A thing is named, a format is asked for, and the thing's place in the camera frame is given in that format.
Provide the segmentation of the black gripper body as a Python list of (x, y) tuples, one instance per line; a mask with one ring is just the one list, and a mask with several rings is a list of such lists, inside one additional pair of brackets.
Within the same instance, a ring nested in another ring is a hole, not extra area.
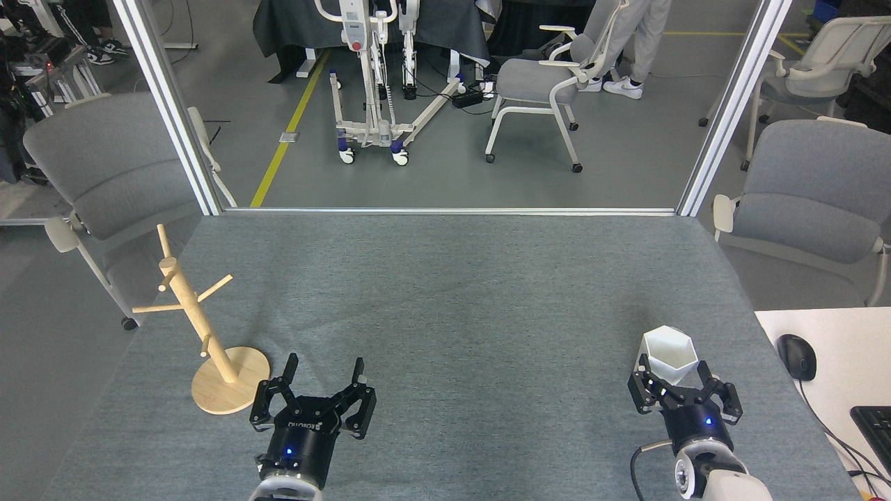
[(259, 478), (300, 475), (325, 487), (342, 422), (331, 402), (331, 397), (300, 396), (277, 413), (267, 452), (258, 457)]
[(733, 451), (733, 442), (725, 424), (735, 425), (735, 416), (723, 417), (721, 410), (713, 402), (693, 403), (684, 406), (660, 406), (672, 454), (678, 456), (682, 448), (695, 440), (716, 440)]

